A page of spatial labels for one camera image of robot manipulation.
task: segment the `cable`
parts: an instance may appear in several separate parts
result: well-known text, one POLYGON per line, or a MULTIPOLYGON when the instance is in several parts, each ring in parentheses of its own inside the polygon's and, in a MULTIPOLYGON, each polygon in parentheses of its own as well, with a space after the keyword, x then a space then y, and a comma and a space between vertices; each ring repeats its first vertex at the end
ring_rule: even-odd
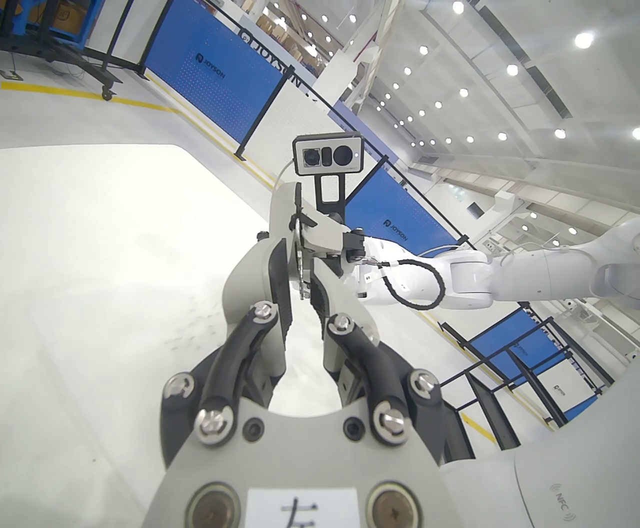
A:
POLYGON ((431 250, 427 250, 425 252, 420 253, 420 255, 416 255, 417 257, 421 257, 423 255, 426 255, 427 253, 431 253, 433 251, 438 251, 438 250, 443 250, 446 248, 459 248, 460 246, 458 246, 457 244, 447 244, 445 246, 438 246, 437 248, 433 248, 431 250))
MULTIPOLYGON (((400 304, 408 308, 413 308, 414 310, 421 310, 421 311, 433 310, 436 306, 438 306, 442 302, 445 296, 445 285, 444 285, 444 279, 442 278, 442 275, 438 272, 437 269, 435 269, 431 264, 427 264, 426 262, 420 262, 419 260, 414 260, 414 259, 399 260, 398 264, 400 266, 402 266, 403 264, 411 264, 412 266, 418 266, 420 268, 429 270, 435 277, 436 282, 438 283, 438 287, 440 288, 440 292, 438 293, 436 300, 432 302, 430 305, 417 305, 412 303, 411 301, 407 301, 406 299, 403 299, 402 297, 400 297, 400 295, 398 295, 396 290, 394 290, 393 286, 391 286, 391 282, 389 282, 388 277, 385 274, 383 274, 382 280, 384 281, 385 286, 387 286, 387 289, 389 290, 391 297, 393 297, 400 304)), ((380 269, 391 267, 390 262, 379 262, 376 265, 380 269)))
POLYGON ((280 178, 282 178, 284 171, 286 171, 291 166, 292 163, 293 163, 293 159, 291 159, 291 161, 289 161, 284 167, 282 167, 282 170, 280 171, 280 174, 278 174, 278 178, 276 182, 273 184, 273 190, 271 191, 271 194, 273 194, 276 191, 276 189, 278 188, 278 182, 280 181, 280 178))

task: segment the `white cable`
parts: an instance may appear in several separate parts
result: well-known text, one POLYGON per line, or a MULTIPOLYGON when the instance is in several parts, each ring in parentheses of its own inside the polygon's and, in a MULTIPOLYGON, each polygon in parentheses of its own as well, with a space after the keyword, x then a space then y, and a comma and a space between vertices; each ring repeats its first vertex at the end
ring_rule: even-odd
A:
POLYGON ((276 182, 273 184, 273 190, 271 191, 271 194, 273 194, 275 190, 278 188, 278 182, 280 181, 280 178, 282 178, 284 171, 286 171, 291 166, 292 163, 293 163, 293 158, 284 167, 282 167, 282 170, 280 171, 280 174, 278 174, 278 178, 276 182))

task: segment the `joyson logo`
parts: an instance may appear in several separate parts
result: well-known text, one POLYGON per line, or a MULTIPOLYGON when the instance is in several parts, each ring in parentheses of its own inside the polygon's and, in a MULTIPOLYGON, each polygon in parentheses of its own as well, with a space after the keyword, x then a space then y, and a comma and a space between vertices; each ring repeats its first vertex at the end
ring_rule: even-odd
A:
POLYGON ((225 74, 222 70, 220 70, 218 67, 216 67, 215 65, 213 65, 210 61, 208 61, 207 59, 204 58, 204 55, 202 53, 198 53, 196 55, 196 60, 206 66, 207 68, 210 68, 211 70, 213 70, 216 75, 218 75, 220 77, 220 79, 224 79, 225 78, 225 74))
POLYGON ((385 220, 385 227, 388 227, 391 231, 398 233, 402 240, 407 240, 408 237, 402 231, 400 231, 395 225, 391 225, 391 220, 385 220))

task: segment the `perforated panel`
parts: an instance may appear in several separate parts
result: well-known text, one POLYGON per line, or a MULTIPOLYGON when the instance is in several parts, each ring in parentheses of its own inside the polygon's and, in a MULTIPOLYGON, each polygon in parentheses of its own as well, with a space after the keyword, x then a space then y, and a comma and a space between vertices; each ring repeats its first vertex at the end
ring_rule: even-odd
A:
MULTIPOLYGON (((287 83, 249 140, 245 154, 272 176, 277 177, 293 157, 291 145, 295 137, 326 132, 342 132, 342 129, 295 84, 287 83)), ((365 153, 364 170, 358 174, 346 175, 347 196, 375 164, 376 161, 365 153)), ((314 204, 316 192, 313 177, 300 178, 291 165, 282 175, 281 181, 296 180, 303 183, 304 199, 314 204)))

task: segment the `camera lens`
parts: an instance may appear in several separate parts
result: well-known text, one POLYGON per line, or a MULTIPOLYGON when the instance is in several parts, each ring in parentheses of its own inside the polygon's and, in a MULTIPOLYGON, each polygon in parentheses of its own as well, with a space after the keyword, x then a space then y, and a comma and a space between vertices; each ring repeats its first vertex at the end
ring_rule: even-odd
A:
POLYGON ((351 163, 352 159, 353 151, 346 145, 340 145, 333 151, 333 160, 342 167, 351 163))
POLYGON ((320 149, 306 148, 302 151, 302 158, 305 160, 305 167, 320 165, 320 149))

